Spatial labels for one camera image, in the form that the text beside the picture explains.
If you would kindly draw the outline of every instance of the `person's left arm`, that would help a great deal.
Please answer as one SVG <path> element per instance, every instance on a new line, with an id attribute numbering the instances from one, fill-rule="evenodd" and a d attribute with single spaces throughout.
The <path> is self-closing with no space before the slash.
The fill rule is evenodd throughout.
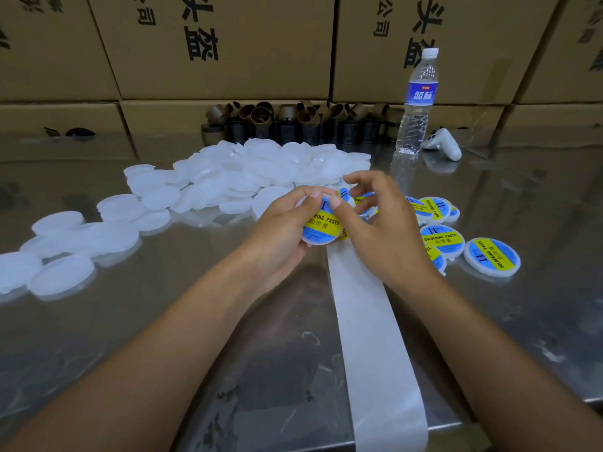
<path id="1" fill-rule="evenodd" d="M 168 450 L 193 395 L 243 314 L 304 257 L 302 227 L 319 209 L 323 193 L 333 190 L 299 187 L 272 203 L 237 250 L 26 423 L 5 450 Z"/>

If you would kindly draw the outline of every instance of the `person's right arm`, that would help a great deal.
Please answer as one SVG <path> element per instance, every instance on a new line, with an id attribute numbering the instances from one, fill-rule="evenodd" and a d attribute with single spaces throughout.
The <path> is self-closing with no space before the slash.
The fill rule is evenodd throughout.
<path id="1" fill-rule="evenodd" d="M 378 171 L 344 178 L 368 191 L 358 210 L 337 196 L 330 206 L 366 267 L 417 314 L 454 373 L 497 450 L 600 451 L 603 419 L 458 294 L 433 267 L 410 203 Z M 357 212 L 379 205 L 373 225 Z"/>

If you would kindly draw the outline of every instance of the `brown cardboard box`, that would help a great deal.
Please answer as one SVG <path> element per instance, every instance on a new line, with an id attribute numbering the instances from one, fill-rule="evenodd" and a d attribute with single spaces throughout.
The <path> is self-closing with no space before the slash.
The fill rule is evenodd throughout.
<path id="1" fill-rule="evenodd" d="M 329 95 L 335 0 L 90 5 L 125 99 Z"/>
<path id="2" fill-rule="evenodd" d="M 603 144 L 603 104 L 512 105 L 495 145 L 576 148 Z"/>
<path id="3" fill-rule="evenodd" d="M 116 103 L 0 105 L 0 161 L 135 159 Z"/>
<path id="4" fill-rule="evenodd" d="M 603 101 L 603 0 L 564 0 L 516 103 Z"/>
<path id="5" fill-rule="evenodd" d="M 258 102 L 239 101 L 241 106 Z M 312 102 L 327 104 L 325 100 Z M 142 161 L 176 161 L 190 157 L 204 146 L 201 124 L 207 123 L 207 111 L 216 104 L 228 103 L 228 100 L 130 100 L 122 102 L 121 108 Z M 278 113 L 282 104 L 296 104 L 298 100 L 272 100 L 270 103 Z"/>
<path id="6" fill-rule="evenodd" d="M 404 105 L 390 105 L 404 108 Z M 429 112 L 427 133 L 447 128 L 462 148 L 484 147 L 501 118 L 504 106 L 445 106 L 434 105 Z"/>
<path id="7" fill-rule="evenodd" d="M 0 0 L 0 100 L 117 100 L 87 0 Z"/>
<path id="8" fill-rule="evenodd" d="M 403 103 L 431 46 L 440 48 L 436 104 L 508 104 L 556 3 L 341 0 L 333 99 Z"/>

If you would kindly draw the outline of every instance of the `person's left hand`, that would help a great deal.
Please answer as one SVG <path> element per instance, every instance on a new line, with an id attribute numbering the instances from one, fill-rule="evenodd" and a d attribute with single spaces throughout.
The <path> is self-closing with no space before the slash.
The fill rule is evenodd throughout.
<path id="1" fill-rule="evenodd" d="M 276 199 L 238 249 L 252 251 L 258 264 L 258 296 L 282 282 L 306 255 L 309 248 L 301 241 L 302 229 L 320 208 L 323 193 L 337 194 L 326 187 L 301 186 Z"/>

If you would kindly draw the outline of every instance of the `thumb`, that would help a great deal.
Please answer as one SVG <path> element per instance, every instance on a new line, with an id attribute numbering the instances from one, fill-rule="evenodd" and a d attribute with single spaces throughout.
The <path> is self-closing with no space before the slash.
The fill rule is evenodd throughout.
<path id="1" fill-rule="evenodd" d="M 356 210 L 340 197 L 331 195 L 329 197 L 329 206 L 331 206 L 331 211 L 333 211 L 335 217 L 339 219 L 342 226 L 351 237 L 369 227 L 369 225 L 358 216 Z"/>
<path id="2" fill-rule="evenodd" d="M 322 202 L 322 192 L 320 190 L 314 190 L 310 195 L 306 195 L 302 204 L 289 211 L 289 214 L 293 216 L 296 223 L 303 226 L 308 219 L 318 212 Z"/>

